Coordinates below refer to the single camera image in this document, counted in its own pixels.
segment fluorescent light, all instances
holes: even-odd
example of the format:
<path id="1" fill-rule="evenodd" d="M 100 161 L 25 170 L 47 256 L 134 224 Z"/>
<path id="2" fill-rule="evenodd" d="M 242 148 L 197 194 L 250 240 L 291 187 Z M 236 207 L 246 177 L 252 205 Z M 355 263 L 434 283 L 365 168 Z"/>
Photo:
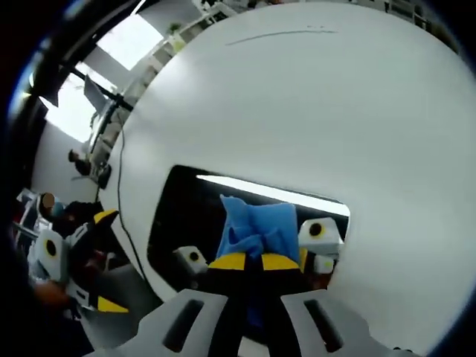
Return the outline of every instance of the fluorescent light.
<path id="1" fill-rule="evenodd" d="M 163 38 L 140 15 L 131 15 L 104 35 L 97 46 L 130 71 Z"/>
<path id="2" fill-rule="evenodd" d="M 146 1 L 147 1 L 147 0 L 140 0 L 139 3 L 137 4 L 137 6 L 136 6 L 136 7 L 134 8 L 134 10 L 132 11 L 131 16 L 132 16 L 132 15 L 135 15 L 135 14 L 139 11 L 139 9 L 142 7 L 142 5 L 145 4 Z"/>
<path id="3" fill-rule="evenodd" d="M 322 210 L 324 212 L 340 214 L 341 216 L 350 216 L 349 208 L 347 208 L 346 205 L 337 202 L 327 201 L 326 199 L 318 199 L 316 197 L 305 196 L 299 193 L 263 186 L 261 184 L 254 184 L 231 177 L 197 175 L 197 178 L 213 182 L 215 184 L 233 187 L 241 191 L 255 193 L 257 195 L 269 197 L 271 199 L 278 199 L 283 202 L 293 203 L 295 205 L 314 208 L 316 210 Z"/>

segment white robot part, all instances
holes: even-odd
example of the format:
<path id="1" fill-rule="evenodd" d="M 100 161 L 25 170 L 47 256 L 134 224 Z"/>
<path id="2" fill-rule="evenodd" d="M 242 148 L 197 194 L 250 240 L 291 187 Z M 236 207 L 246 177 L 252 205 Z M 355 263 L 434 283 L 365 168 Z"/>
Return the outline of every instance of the white robot part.
<path id="1" fill-rule="evenodd" d="M 48 273 L 48 277 L 60 283 L 68 280 L 68 244 L 55 231 L 45 229 L 39 233 L 34 246 L 34 257 Z"/>
<path id="2" fill-rule="evenodd" d="M 207 261 L 194 245 L 180 247 L 174 251 L 174 254 L 192 277 L 207 270 Z"/>
<path id="3" fill-rule="evenodd" d="M 332 218 L 308 219 L 300 227 L 298 240 L 300 247 L 335 259 L 344 244 Z"/>
<path id="4" fill-rule="evenodd" d="M 334 269 L 334 259 L 324 255 L 316 255 L 314 258 L 314 272 L 318 274 L 330 274 Z"/>

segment window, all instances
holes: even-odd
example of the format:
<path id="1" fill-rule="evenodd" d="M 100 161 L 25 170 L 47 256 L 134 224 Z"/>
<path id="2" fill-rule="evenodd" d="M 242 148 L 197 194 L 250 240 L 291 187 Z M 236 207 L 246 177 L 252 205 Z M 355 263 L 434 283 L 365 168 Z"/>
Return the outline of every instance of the window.
<path id="1" fill-rule="evenodd" d="M 105 89 L 115 90 L 112 83 L 85 63 L 79 63 L 76 68 L 83 74 L 89 75 L 93 81 Z M 45 98 L 40 98 L 48 108 L 46 120 L 81 143 L 87 141 L 91 135 L 91 118 L 96 112 L 83 91 L 84 81 L 74 74 L 70 74 L 58 91 L 58 107 Z"/>
<path id="2" fill-rule="evenodd" d="M 131 70 L 164 37 L 139 15 L 131 15 L 110 30 L 97 45 Z"/>

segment rectangular opening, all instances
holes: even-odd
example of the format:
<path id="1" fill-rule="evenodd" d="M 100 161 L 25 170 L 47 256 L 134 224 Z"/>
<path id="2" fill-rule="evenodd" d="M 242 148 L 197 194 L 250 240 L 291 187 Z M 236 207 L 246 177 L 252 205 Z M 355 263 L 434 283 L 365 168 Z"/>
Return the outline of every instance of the rectangular opening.
<path id="1" fill-rule="evenodd" d="M 173 352 L 180 352 L 184 348 L 185 340 L 192 329 L 193 323 L 202 310 L 203 302 L 190 300 L 180 312 L 169 332 L 165 336 L 164 346 Z"/>
<path id="2" fill-rule="evenodd" d="M 342 339 L 335 331 L 334 326 L 329 321 L 327 314 L 316 300 L 309 300 L 304 303 L 307 311 L 312 316 L 316 327 L 326 345 L 327 352 L 335 352 L 342 348 Z"/>

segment white panel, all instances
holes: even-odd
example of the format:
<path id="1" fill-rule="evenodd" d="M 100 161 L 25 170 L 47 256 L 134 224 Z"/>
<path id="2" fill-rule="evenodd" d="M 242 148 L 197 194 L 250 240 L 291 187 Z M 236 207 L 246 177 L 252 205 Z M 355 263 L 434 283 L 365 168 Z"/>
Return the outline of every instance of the white panel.
<path id="1" fill-rule="evenodd" d="M 93 202 L 97 185 L 89 179 L 71 181 L 80 174 L 68 161 L 70 149 L 80 151 L 81 143 L 56 126 L 46 123 L 36 151 L 33 168 L 32 190 L 51 192 L 64 203 L 72 201 Z"/>

